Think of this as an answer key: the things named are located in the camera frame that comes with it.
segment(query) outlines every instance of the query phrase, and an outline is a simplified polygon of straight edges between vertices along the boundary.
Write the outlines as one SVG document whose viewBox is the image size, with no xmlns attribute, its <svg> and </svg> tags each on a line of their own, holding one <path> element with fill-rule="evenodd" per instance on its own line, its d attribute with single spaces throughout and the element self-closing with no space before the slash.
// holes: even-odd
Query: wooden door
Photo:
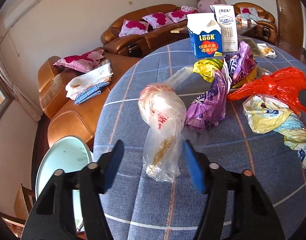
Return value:
<svg viewBox="0 0 306 240">
<path fill-rule="evenodd" d="M 276 0 L 280 43 L 303 47 L 304 24 L 300 0 Z"/>
</svg>

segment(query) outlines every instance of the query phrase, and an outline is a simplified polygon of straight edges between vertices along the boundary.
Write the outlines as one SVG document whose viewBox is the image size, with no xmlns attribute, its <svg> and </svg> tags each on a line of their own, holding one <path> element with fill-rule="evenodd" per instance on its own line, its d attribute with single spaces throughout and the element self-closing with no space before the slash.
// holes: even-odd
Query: white wall-mounted air conditioner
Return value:
<svg viewBox="0 0 306 240">
<path fill-rule="evenodd" d="M 24 14 L 38 3 L 38 0 L 25 0 L 4 20 L 4 26 L 10 29 Z"/>
</svg>

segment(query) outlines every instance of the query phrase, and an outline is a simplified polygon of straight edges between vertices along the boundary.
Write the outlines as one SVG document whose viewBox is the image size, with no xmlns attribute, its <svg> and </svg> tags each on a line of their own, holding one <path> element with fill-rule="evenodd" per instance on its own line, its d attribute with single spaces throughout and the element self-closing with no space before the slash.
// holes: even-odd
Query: round table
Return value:
<svg viewBox="0 0 306 240">
<path fill-rule="evenodd" d="M 274 72 L 294 66 L 306 74 L 306 66 L 288 53 L 275 48 L 277 58 L 256 58 L 258 65 Z M 125 154 L 113 187 L 101 195 L 104 213 L 115 240 L 176 239 L 194 237 L 207 195 L 194 188 L 183 157 L 178 166 L 181 175 L 173 183 L 156 182 L 142 168 L 142 151 L 149 126 L 138 108 L 141 90 L 150 83 L 162 82 L 198 59 L 189 39 L 164 46 L 141 59 L 119 80 L 102 109 L 94 140 L 94 160 L 112 149 L 118 139 Z M 189 107 L 209 83 L 193 73 L 176 93 Z M 228 171 L 253 170 L 280 218 L 286 239 L 306 216 L 306 170 L 300 166 L 297 152 L 283 144 L 277 132 L 255 134 L 243 114 L 244 100 L 226 103 L 225 120 L 205 132 L 205 142 L 193 145 L 211 162 Z M 306 125 L 306 114 L 301 120 Z M 228 194 L 222 238 L 230 233 L 233 193 Z"/>
</svg>

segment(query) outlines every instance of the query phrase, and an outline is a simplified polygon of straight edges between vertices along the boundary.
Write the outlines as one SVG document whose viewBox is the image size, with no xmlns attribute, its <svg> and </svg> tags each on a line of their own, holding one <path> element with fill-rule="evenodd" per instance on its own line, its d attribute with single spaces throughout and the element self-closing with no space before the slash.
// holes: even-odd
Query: purple wrapper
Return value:
<svg viewBox="0 0 306 240">
<path fill-rule="evenodd" d="M 232 86 L 248 76 L 256 67 L 252 50 L 244 41 L 240 42 L 240 48 L 234 55 L 226 55 L 224 60 L 227 63 L 228 71 L 232 78 Z"/>
<path fill-rule="evenodd" d="M 185 124 L 195 131 L 216 127 L 225 118 L 227 82 L 219 70 L 214 70 L 214 75 L 209 91 L 198 96 L 187 110 Z"/>
</svg>

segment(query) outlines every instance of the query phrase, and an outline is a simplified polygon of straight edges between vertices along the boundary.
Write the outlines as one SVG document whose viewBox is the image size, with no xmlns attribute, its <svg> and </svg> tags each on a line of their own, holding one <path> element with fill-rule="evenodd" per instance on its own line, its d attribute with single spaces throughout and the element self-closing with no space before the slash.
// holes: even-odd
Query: brown leather sofa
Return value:
<svg viewBox="0 0 306 240">
<path fill-rule="evenodd" d="M 51 119 L 48 128 L 49 146 L 64 136 L 76 135 L 93 149 L 96 125 L 106 98 L 124 73 L 140 60 L 107 52 L 103 56 L 105 58 L 102 60 L 111 61 L 112 81 L 100 95 L 79 105 L 75 105 L 73 100 L 66 97 L 65 86 L 72 78 L 81 75 L 81 72 L 53 66 L 60 59 L 58 56 L 50 57 L 39 69 L 40 104 L 43 112 Z"/>
<path fill-rule="evenodd" d="M 164 45 L 182 39 L 181 37 L 175 36 L 170 31 L 185 26 L 187 24 L 187 20 L 166 25 L 155 30 L 153 30 L 150 25 L 149 32 L 144 35 L 128 35 L 121 38 L 118 36 L 121 31 L 124 19 L 144 21 L 142 17 L 146 15 L 158 12 L 167 13 L 179 9 L 180 8 L 174 4 L 160 4 L 133 11 L 119 17 L 101 36 L 101 41 L 104 44 L 104 50 L 113 54 L 129 56 L 128 46 L 135 44 L 142 51 L 141 57 L 144 57 Z"/>
<path fill-rule="evenodd" d="M 277 40 L 277 26 L 275 24 L 275 17 L 262 7 L 248 2 L 239 2 L 234 4 L 235 15 L 240 14 L 240 8 L 255 8 L 258 12 L 258 16 L 260 18 L 264 18 L 270 20 L 270 22 L 266 21 L 258 21 L 256 37 L 260 40 L 266 41 L 270 44 L 274 44 Z"/>
</svg>

